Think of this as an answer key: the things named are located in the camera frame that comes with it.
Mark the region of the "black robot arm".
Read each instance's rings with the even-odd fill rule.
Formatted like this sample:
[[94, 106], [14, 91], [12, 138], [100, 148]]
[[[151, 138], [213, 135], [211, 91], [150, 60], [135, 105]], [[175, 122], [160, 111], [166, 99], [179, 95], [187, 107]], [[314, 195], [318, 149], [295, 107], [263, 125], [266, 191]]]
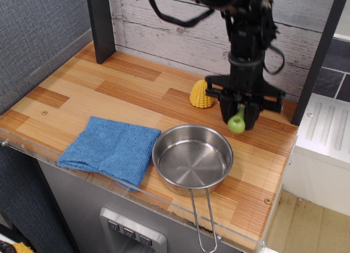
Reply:
[[206, 94], [216, 97], [229, 130], [240, 134], [251, 130], [262, 110], [280, 113], [285, 92], [269, 84], [265, 51], [281, 55], [271, 42], [277, 27], [272, 17], [273, 0], [193, 0], [221, 12], [231, 43], [230, 74], [205, 78]]

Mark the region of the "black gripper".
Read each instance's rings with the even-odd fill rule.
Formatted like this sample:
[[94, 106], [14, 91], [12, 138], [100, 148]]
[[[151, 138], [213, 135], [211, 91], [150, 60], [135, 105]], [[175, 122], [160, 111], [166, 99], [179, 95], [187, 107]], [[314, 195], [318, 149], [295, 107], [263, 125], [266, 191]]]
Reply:
[[263, 77], [263, 70], [262, 64], [232, 64], [229, 75], [205, 77], [206, 95], [219, 99], [221, 116], [225, 123], [238, 112], [240, 104], [246, 105], [245, 130], [253, 129], [260, 110], [267, 109], [278, 113], [283, 110], [285, 92], [269, 84]]

